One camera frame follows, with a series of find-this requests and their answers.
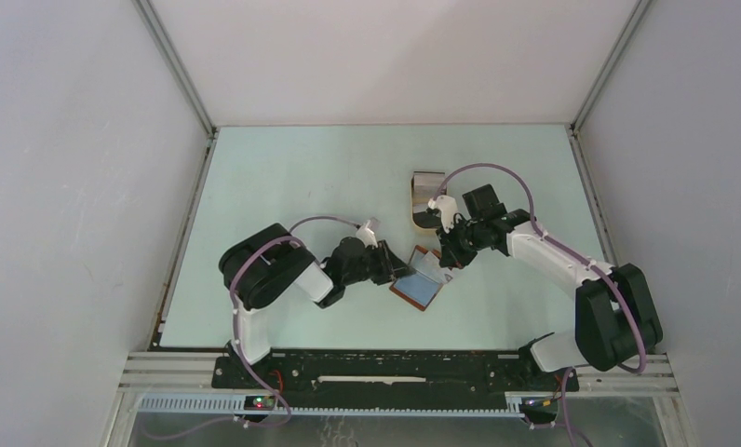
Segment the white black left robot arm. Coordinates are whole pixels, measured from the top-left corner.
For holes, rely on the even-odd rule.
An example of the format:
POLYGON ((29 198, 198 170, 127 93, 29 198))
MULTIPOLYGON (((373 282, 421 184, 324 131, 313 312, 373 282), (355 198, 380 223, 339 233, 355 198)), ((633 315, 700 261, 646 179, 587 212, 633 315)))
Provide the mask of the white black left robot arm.
POLYGON ((295 286, 319 308, 344 298, 348 287, 369 281, 391 284, 414 274, 384 240, 376 237, 374 220, 340 240, 329 256, 319 260, 303 242, 274 223, 235 244, 221 257, 218 269, 233 306, 233 338, 239 356, 235 377, 247 387, 259 387, 270 375, 270 334, 274 302, 295 286))

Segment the brown leather card holder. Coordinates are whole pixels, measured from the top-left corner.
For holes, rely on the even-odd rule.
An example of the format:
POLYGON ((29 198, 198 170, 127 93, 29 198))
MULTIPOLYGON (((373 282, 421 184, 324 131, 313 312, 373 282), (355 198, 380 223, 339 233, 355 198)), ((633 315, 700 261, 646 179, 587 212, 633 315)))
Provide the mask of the brown leather card holder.
MULTIPOLYGON (((434 251, 440 258, 440 251, 429 250, 417 245, 412 250, 408 265, 415 270, 414 264, 429 251, 434 251)), ((424 312, 447 284, 437 284, 415 270, 414 275, 393 282, 389 290, 408 304, 424 312)))

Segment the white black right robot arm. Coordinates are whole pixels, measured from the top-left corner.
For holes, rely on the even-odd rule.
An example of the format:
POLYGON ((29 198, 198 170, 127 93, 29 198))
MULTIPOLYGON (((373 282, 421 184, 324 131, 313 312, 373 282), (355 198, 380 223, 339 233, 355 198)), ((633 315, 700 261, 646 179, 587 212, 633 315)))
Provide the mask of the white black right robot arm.
POLYGON ((462 269, 480 251, 498 251, 539 271, 573 300, 572 330, 524 346, 528 357, 517 365, 524 386, 540 389, 569 366, 589 365, 606 372, 642 358, 662 341, 653 297, 637 266, 572 255, 547 231, 537 229, 529 212, 507 210, 489 184, 464 194, 463 200, 467 217, 451 196, 436 196, 427 203, 429 213, 440 219, 441 266, 462 269))

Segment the white credit card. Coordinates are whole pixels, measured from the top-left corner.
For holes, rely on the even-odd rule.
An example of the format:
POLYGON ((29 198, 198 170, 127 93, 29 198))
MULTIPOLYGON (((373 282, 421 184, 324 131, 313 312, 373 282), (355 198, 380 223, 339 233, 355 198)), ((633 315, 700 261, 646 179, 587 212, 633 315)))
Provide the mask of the white credit card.
POLYGON ((437 284, 447 284, 454 278, 454 274, 448 267, 440 265, 440 259, 434 251, 427 252, 414 264, 417 272, 437 284))

